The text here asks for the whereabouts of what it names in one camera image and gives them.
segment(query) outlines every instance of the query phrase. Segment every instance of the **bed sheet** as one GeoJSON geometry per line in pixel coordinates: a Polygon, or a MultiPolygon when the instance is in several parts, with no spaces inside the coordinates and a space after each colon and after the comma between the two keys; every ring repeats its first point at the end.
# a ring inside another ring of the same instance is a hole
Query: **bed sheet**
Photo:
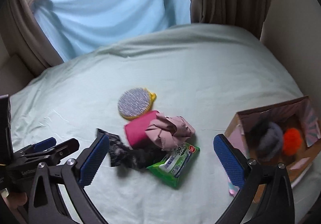
{"type": "MultiPolygon", "coordinates": [[[[95,139],[96,128],[119,134],[127,144],[127,121],[118,114],[117,101],[134,87],[157,94],[154,109],[183,116],[196,129],[191,142],[201,151],[178,189],[147,171],[111,168],[107,156],[85,191],[111,224],[215,223],[232,197],[213,150],[214,136],[225,131],[236,111],[302,96],[286,69],[246,30],[176,26],[101,47],[43,72],[11,97],[14,149],[55,137],[57,142],[76,138],[82,150],[95,139]]],[[[320,193],[320,160],[294,187],[296,222],[320,193]]],[[[69,201],[67,206],[79,221],[69,201]]]]}

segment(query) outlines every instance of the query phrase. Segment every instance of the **open box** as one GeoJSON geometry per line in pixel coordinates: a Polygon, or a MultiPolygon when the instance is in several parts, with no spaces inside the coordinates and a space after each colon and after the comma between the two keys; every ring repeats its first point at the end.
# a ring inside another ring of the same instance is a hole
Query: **open box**
{"type": "MultiPolygon", "coordinates": [[[[257,159],[255,151],[249,149],[247,134],[258,122],[265,119],[277,123],[282,129],[297,128],[301,133],[303,142],[294,156],[279,155],[264,163],[277,165],[277,163],[283,162],[293,186],[321,151],[320,121],[309,97],[304,96],[283,103],[237,112],[226,129],[225,136],[233,147],[239,149],[246,158],[257,159]]],[[[231,183],[229,183],[229,187],[230,193],[236,194],[238,187],[234,187],[231,183]]],[[[254,197],[255,203],[259,202],[263,190],[264,185],[260,185],[254,197]]]]}

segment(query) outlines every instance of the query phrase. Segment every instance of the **fluffy ball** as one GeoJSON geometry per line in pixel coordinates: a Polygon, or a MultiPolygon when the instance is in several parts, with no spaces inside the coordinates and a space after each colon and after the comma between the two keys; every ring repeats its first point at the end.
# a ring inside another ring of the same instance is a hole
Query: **fluffy ball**
{"type": "Polygon", "coordinates": [[[283,154],[287,156],[295,155],[301,147],[302,138],[298,129],[287,129],[283,135],[283,154]]]}

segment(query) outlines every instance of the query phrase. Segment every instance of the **metal bolt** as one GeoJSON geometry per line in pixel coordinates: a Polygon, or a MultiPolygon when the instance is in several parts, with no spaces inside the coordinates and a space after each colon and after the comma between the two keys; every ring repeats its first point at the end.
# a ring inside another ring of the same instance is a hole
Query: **metal bolt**
{"type": "Polygon", "coordinates": [[[255,159],[248,159],[248,163],[250,165],[256,165],[256,160],[255,159]]]}
{"type": "Polygon", "coordinates": [[[69,159],[69,160],[67,160],[67,164],[68,164],[68,165],[74,165],[75,162],[76,162],[75,159],[69,159]]]}
{"type": "Polygon", "coordinates": [[[38,164],[38,168],[39,168],[39,169],[42,169],[44,166],[45,166],[45,163],[44,163],[44,162],[41,162],[41,163],[38,164]]]}
{"type": "Polygon", "coordinates": [[[279,167],[280,169],[284,169],[284,168],[285,168],[285,165],[280,162],[280,163],[278,164],[278,167],[279,167]]]}

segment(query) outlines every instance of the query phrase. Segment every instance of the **wipes packet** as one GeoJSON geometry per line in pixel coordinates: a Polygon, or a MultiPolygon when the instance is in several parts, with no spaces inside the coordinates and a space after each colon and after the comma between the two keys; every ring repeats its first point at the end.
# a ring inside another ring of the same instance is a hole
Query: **wipes packet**
{"type": "Polygon", "coordinates": [[[200,148],[185,142],[167,154],[163,160],[147,167],[147,169],[167,185],[177,187],[182,169],[199,150],[200,148]]]}

